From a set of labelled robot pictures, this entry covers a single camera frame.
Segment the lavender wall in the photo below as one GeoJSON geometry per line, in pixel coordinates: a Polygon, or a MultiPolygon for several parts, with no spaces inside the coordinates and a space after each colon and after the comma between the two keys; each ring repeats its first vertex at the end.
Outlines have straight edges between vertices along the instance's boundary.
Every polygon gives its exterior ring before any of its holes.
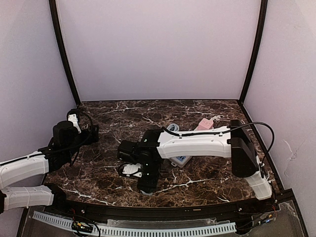
{"type": "Polygon", "coordinates": [[[260,0],[59,0],[83,101],[237,99],[260,0]]]}
{"type": "MultiPolygon", "coordinates": [[[[48,1],[0,2],[0,161],[44,147],[75,106],[59,56],[48,1]]],[[[40,184],[34,177],[19,185],[40,184]]],[[[14,237],[22,209],[0,215],[0,237],[14,237]]]]}
{"type": "MultiPolygon", "coordinates": [[[[245,106],[276,132],[272,158],[316,236],[316,3],[269,1],[260,52],[245,106]]],[[[266,144],[270,134],[259,129],[266,144]]]]}

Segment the marble surface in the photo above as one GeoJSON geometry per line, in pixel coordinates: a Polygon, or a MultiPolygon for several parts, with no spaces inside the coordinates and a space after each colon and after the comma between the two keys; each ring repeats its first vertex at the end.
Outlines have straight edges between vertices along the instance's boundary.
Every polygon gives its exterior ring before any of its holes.
{"type": "MultiPolygon", "coordinates": [[[[163,177],[152,196],[140,194],[137,178],[119,176],[117,147],[121,140],[139,141],[147,129],[176,123],[180,130],[193,130],[203,118],[213,119],[214,127],[228,125],[231,119],[246,123],[233,100],[160,100],[84,102],[79,107],[100,126],[100,141],[82,147],[73,167],[64,165],[48,174],[45,182],[58,184],[70,200],[133,207],[180,207],[218,204],[254,198],[244,179],[231,173],[231,160],[194,157],[183,168],[169,160],[162,165],[163,177]]],[[[248,129],[260,159],[261,148],[248,129]]],[[[269,165],[273,186],[277,185],[269,165]]]]}

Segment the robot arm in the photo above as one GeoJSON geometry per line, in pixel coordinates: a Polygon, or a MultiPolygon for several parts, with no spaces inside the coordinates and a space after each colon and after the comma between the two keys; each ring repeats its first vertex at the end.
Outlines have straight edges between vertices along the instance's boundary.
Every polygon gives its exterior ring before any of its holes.
{"type": "Polygon", "coordinates": [[[79,152],[81,146],[98,141],[99,127],[93,125],[87,114],[71,110],[67,114],[67,119],[54,126],[53,138],[47,147],[27,156],[0,163],[0,213],[17,207],[52,205],[54,200],[65,195],[55,185],[29,188],[8,186],[38,174],[53,172],[67,163],[72,165],[72,156],[79,152]],[[79,127],[79,114],[90,120],[90,129],[79,127]]]}
{"type": "Polygon", "coordinates": [[[118,158],[132,164],[141,164],[137,187],[145,194],[155,191],[163,159],[178,156],[217,156],[232,159],[232,173],[245,178],[259,200],[270,198],[272,188],[260,163],[254,145],[246,131],[231,128],[241,126],[232,120],[229,127],[206,131],[168,132],[148,130],[141,142],[122,141],[118,158]]]}

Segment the pink box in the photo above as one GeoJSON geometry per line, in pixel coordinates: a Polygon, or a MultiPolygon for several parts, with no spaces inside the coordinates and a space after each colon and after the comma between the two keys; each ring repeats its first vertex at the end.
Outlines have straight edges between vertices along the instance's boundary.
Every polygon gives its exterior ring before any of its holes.
{"type": "Polygon", "coordinates": [[[208,120],[206,118],[203,118],[201,120],[201,122],[199,122],[196,130],[197,131],[201,131],[201,130],[209,130],[209,129],[212,129],[213,128],[213,125],[214,125],[214,122],[213,120],[208,120]]]}

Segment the black frame edge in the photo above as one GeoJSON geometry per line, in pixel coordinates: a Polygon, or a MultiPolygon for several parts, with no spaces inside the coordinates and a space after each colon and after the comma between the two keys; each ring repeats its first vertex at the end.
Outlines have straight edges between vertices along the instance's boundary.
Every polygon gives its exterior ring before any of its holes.
{"type": "Polygon", "coordinates": [[[258,57],[258,53],[259,53],[259,48],[260,48],[260,43],[261,43],[261,38],[262,38],[262,33],[263,33],[263,27],[264,27],[265,19],[266,19],[267,7],[268,7],[268,0],[261,0],[255,42],[253,44],[247,75],[246,75],[246,78],[245,78],[245,81],[244,81],[244,84],[242,87],[242,91],[240,94],[240,98],[239,98],[239,101],[242,104],[245,102],[247,92],[248,92],[248,89],[250,86],[252,74],[253,74],[253,71],[254,71],[254,68],[256,65],[256,61],[257,61],[257,57],[258,57]]]}
{"type": "Polygon", "coordinates": [[[309,235],[308,235],[308,233],[307,233],[307,229],[306,229],[306,225],[305,225],[305,222],[304,222],[302,213],[301,213],[301,209],[300,209],[300,207],[298,206],[298,203],[297,203],[297,200],[296,200],[296,197],[295,197],[294,193],[293,193],[292,200],[293,200],[293,203],[294,203],[294,206],[295,206],[295,209],[296,209],[296,214],[297,214],[297,216],[298,216],[298,219],[300,220],[300,224],[301,224],[301,227],[302,227],[304,236],[305,236],[305,237],[308,237],[309,235]]]}
{"type": "Polygon", "coordinates": [[[49,0],[49,7],[50,7],[50,14],[51,14],[51,19],[53,21],[53,26],[54,26],[54,31],[55,31],[55,36],[59,48],[59,53],[61,60],[63,62],[64,70],[66,73],[66,77],[68,80],[68,84],[71,90],[71,93],[73,95],[73,98],[75,100],[75,103],[77,106],[81,104],[79,94],[75,85],[75,81],[73,78],[73,75],[71,73],[68,57],[66,54],[66,49],[63,41],[63,36],[61,34],[61,29],[60,29],[60,24],[59,24],[59,18],[58,18],[58,11],[57,11],[57,5],[56,5],[56,0],[49,0]]]}
{"type": "MultiPolygon", "coordinates": [[[[292,200],[292,197],[293,191],[291,189],[276,194],[276,198],[279,202],[292,200]]],[[[72,208],[78,213],[78,216],[83,216],[101,223],[106,223],[108,219],[134,221],[187,221],[205,218],[216,218],[217,221],[231,220],[235,222],[249,218],[247,215],[240,215],[240,208],[246,212],[253,212],[253,208],[262,208],[262,206],[271,203],[271,201],[273,200],[259,201],[256,198],[251,198],[235,202],[190,207],[122,207],[66,200],[64,208],[72,208]]],[[[64,214],[59,212],[60,208],[57,206],[47,206],[44,211],[54,214],[64,214]]]]}
{"type": "Polygon", "coordinates": [[[26,222],[26,218],[28,216],[28,213],[29,213],[29,209],[28,208],[24,208],[23,212],[22,212],[22,215],[21,215],[20,224],[19,224],[19,227],[18,227],[18,233],[16,234],[17,237],[21,237],[22,236],[23,229],[24,229],[24,226],[25,226],[25,222],[26,222]]]}
{"type": "MultiPolygon", "coordinates": [[[[245,115],[247,121],[248,121],[248,122],[252,122],[252,119],[251,119],[251,117],[249,116],[248,111],[247,111],[246,108],[244,107],[243,103],[240,102],[240,101],[238,101],[238,104],[239,104],[239,106],[240,106],[240,108],[241,108],[243,114],[245,115]]],[[[268,150],[268,149],[267,149],[266,145],[264,144],[264,142],[263,142],[263,140],[262,140],[262,137],[260,136],[260,134],[259,134],[259,132],[258,132],[256,126],[251,125],[251,129],[252,129],[253,133],[255,134],[255,136],[256,136],[256,138],[257,138],[257,140],[258,140],[258,142],[259,142],[259,145],[260,145],[260,147],[261,147],[261,149],[262,149],[262,151],[266,154],[266,159],[267,159],[267,161],[268,161],[268,163],[269,163],[269,165],[270,165],[270,167],[271,167],[271,170],[272,170],[272,172],[273,172],[273,174],[274,174],[274,176],[275,176],[276,184],[277,184],[278,188],[280,189],[280,191],[284,191],[284,186],[283,186],[283,184],[282,184],[282,182],[281,182],[280,176],[279,176],[279,174],[278,174],[278,172],[277,172],[277,169],[276,169],[276,167],[275,167],[275,165],[274,165],[274,163],[273,163],[273,161],[272,161],[272,158],[271,158],[270,154],[267,153],[267,150],[268,150]]]]}

